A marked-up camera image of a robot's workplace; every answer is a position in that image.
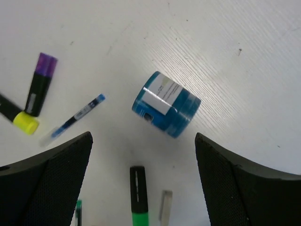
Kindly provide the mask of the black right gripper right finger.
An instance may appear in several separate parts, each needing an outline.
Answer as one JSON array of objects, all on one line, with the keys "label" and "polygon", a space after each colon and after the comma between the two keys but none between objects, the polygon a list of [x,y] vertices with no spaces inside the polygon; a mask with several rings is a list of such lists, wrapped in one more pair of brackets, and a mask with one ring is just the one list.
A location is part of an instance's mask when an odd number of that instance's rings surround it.
[{"label": "black right gripper right finger", "polygon": [[196,159],[212,226],[299,226],[301,177],[255,163],[197,133]]}]

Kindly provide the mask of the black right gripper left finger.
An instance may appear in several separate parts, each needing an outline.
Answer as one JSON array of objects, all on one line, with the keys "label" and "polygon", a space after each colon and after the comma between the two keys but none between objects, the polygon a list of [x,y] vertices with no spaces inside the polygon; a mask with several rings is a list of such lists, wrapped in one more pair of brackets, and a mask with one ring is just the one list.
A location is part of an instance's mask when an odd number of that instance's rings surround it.
[{"label": "black right gripper left finger", "polygon": [[0,169],[2,226],[69,226],[93,138],[85,132],[55,148]]}]

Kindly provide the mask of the green refill pen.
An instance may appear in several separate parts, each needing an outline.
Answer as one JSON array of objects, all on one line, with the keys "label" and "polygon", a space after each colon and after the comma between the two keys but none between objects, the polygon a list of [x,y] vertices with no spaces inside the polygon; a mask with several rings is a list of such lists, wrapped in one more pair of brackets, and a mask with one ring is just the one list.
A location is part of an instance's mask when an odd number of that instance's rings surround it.
[{"label": "green refill pen", "polygon": [[82,226],[82,200],[77,200],[76,203],[75,226]]}]

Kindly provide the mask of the grey eraser bar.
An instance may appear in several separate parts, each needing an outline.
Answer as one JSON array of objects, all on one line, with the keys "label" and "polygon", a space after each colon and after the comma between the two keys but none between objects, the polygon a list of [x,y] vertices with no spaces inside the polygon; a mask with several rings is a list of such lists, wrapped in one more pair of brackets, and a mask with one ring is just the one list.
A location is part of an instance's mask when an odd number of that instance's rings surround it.
[{"label": "grey eraser bar", "polygon": [[162,193],[162,202],[159,213],[159,222],[161,226],[168,226],[171,214],[173,200],[173,192],[171,190],[164,190]]}]

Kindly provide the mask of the yellow cap black highlighter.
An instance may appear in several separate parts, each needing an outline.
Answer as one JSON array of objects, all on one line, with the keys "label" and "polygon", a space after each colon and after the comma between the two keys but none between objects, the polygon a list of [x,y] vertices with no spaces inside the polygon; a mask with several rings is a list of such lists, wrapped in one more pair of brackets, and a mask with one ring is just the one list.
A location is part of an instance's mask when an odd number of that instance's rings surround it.
[{"label": "yellow cap black highlighter", "polygon": [[0,113],[27,135],[34,134],[40,124],[2,94],[0,95]]}]

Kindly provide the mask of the green cap black highlighter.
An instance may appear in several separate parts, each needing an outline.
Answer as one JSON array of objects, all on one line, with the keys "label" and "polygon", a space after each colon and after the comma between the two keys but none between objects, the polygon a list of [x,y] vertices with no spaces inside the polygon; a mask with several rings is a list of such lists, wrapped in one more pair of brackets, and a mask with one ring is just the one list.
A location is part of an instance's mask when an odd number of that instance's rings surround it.
[{"label": "green cap black highlighter", "polygon": [[133,226],[149,226],[148,196],[144,166],[130,167],[130,196]]}]

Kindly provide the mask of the blue refill pen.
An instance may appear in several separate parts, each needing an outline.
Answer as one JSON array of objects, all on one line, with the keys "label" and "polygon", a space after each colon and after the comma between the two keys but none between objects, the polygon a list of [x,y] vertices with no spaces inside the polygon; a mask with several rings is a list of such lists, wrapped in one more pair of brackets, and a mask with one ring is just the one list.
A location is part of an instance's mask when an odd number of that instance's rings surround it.
[{"label": "blue refill pen", "polygon": [[75,113],[71,118],[69,118],[65,123],[63,123],[60,127],[54,128],[47,135],[45,135],[40,140],[40,146],[46,147],[59,136],[61,136],[68,128],[70,128],[73,124],[91,112],[94,108],[96,108],[101,102],[105,100],[104,94],[98,95],[91,102],[89,102],[85,107]]}]

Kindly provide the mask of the purple cap black highlighter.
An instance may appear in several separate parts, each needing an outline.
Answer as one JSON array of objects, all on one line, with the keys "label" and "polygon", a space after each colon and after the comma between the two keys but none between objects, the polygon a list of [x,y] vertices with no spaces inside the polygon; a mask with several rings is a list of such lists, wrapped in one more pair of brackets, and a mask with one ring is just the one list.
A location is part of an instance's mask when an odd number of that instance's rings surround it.
[{"label": "purple cap black highlighter", "polygon": [[52,81],[57,58],[40,53],[32,77],[25,112],[33,117],[38,117],[43,107],[49,85]]}]

